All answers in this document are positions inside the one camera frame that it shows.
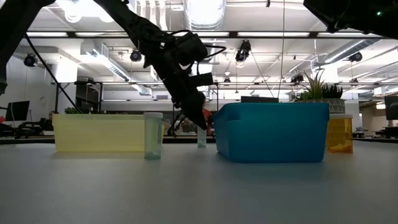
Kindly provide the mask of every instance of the translucent yellow bin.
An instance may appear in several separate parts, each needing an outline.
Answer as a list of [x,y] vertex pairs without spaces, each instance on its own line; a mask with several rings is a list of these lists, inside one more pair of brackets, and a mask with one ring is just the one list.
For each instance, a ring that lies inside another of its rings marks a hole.
[[144,152],[144,116],[55,114],[58,152]]
[[328,152],[353,153],[352,119],[350,114],[330,115],[326,137]]

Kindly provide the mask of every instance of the orange container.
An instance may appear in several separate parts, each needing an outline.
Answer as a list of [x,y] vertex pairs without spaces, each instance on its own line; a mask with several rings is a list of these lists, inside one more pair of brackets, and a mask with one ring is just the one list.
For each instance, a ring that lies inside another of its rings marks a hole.
[[326,136],[328,152],[353,153],[353,115],[331,114]]

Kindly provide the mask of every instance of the table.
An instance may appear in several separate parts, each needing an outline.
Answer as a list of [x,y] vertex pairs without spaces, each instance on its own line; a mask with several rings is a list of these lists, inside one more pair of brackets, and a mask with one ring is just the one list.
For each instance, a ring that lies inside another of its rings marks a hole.
[[0,146],[0,223],[397,223],[396,144],[317,164],[233,164],[215,146],[141,154]]

